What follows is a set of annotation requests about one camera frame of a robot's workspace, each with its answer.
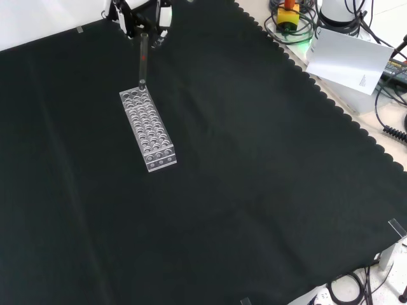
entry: cable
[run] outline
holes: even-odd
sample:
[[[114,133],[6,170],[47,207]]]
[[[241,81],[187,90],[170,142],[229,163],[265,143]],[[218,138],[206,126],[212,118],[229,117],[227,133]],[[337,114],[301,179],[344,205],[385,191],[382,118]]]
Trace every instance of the cable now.
[[[364,288],[364,286],[363,286],[363,284],[362,284],[361,279],[360,279],[355,273],[350,272],[350,273],[348,273],[348,274],[346,274],[346,275],[352,277],[352,278],[356,281],[357,285],[359,286],[359,295],[358,295],[357,298],[354,299],[353,301],[344,302],[344,301],[339,300],[339,299],[334,295],[334,293],[333,293],[333,291],[332,291],[332,282],[329,282],[329,283],[326,285],[326,288],[328,289],[329,293],[331,294],[332,301],[334,301],[336,304],[338,304],[338,305],[358,305],[358,304],[360,303],[360,301],[363,299],[363,295],[364,295],[364,290],[365,290],[365,288]],[[335,278],[333,281],[339,280],[339,279],[342,278],[342,277],[344,277],[344,276],[339,276],[339,277]]]
[[[390,272],[392,272],[393,266],[394,266],[394,263],[393,263],[392,266],[390,267],[390,270],[389,270],[389,272],[387,273],[386,277],[384,278],[384,281],[379,285],[379,287],[377,287],[376,289],[374,289],[374,291],[372,291],[371,294],[374,294],[374,293],[375,293],[381,286],[383,286],[383,284],[387,281],[387,278],[389,277]]]
[[[369,28],[371,27],[371,23],[373,22],[373,7],[374,7],[374,3],[375,3],[375,0],[371,0]]]
[[[401,96],[401,94],[399,93],[399,90],[397,89],[397,85],[394,85],[394,88],[393,88],[393,90],[394,90],[394,93],[401,99],[401,103],[399,103],[399,104],[403,104],[403,105],[405,105],[405,106],[407,106],[407,102],[406,102],[406,100]]]
[[[373,37],[378,43],[384,43],[384,44],[386,44],[387,46],[389,46],[389,47],[391,47],[391,48],[394,49],[394,47],[391,46],[389,43],[386,43],[383,39],[380,39],[379,37],[377,37],[377,36],[375,35],[375,33],[373,33],[373,31],[368,27],[368,25],[366,24],[365,21],[362,20],[362,25],[361,25],[361,26],[362,26],[362,28],[363,28],[366,32],[368,32],[369,34],[371,34],[372,37]],[[402,54],[400,51],[398,51],[398,50],[396,50],[396,49],[394,49],[394,51],[396,51],[398,54],[400,54],[402,57],[404,57],[404,58],[407,60],[407,57],[406,57],[404,54]],[[397,138],[397,139],[399,139],[399,140],[403,140],[403,141],[405,141],[405,142],[407,143],[407,133],[402,132],[402,131],[400,131],[400,130],[397,130],[397,129],[394,129],[394,128],[390,127],[390,126],[385,125],[385,124],[383,123],[383,121],[380,119],[379,114],[378,114],[378,111],[377,111],[377,102],[378,102],[378,99],[379,99],[379,95],[380,95],[380,93],[381,93],[382,90],[383,90],[383,87],[387,86],[388,83],[389,83],[392,79],[394,79],[397,75],[399,75],[399,74],[401,74],[401,73],[404,73],[404,72],[406,72],[406,71],[407,71],[407,68],[400,70],[399,72],[397,72],[397,73],[391,75],[391,77],[389,77],[389,78],[386,80],[386,82],[384,82],[383,86],[380,85],[380,89],[378,90],[377,95],[376,95],[376,99],[375,99],[375,114],[376,114],[377,120],[378,120],[379,123],[383,126],[383,131],[384,131],[384,132],[388,133],[389,135],[391,135],[391,136],[393,136],[393,137],[395,137],[395,138]]]

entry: paper sheet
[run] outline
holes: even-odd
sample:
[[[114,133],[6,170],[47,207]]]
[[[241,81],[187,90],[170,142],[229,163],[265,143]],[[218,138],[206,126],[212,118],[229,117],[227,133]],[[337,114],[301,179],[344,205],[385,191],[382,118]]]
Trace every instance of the paper sheet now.
[[[307,72],[371,95],[392,48],[321,29]]]

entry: black tablecloth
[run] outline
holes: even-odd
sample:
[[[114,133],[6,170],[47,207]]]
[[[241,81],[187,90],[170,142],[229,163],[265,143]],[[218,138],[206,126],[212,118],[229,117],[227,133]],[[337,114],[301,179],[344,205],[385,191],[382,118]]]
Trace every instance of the black tablecloth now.
[[[407,177],[227,0],[178,0],[148,88],[148,173],[102,20],[0,53],[1,304],[287,304],[397,241]]]

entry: test tube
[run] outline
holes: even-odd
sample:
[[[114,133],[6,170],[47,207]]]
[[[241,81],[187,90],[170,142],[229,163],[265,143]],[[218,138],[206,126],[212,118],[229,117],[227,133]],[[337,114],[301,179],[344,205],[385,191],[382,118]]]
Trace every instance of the test tube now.
[[[140,42],[140,71],[139,71],[140,91],[144,91],[146,89],[147,55],[148,55],[148,34],[142,33]]]

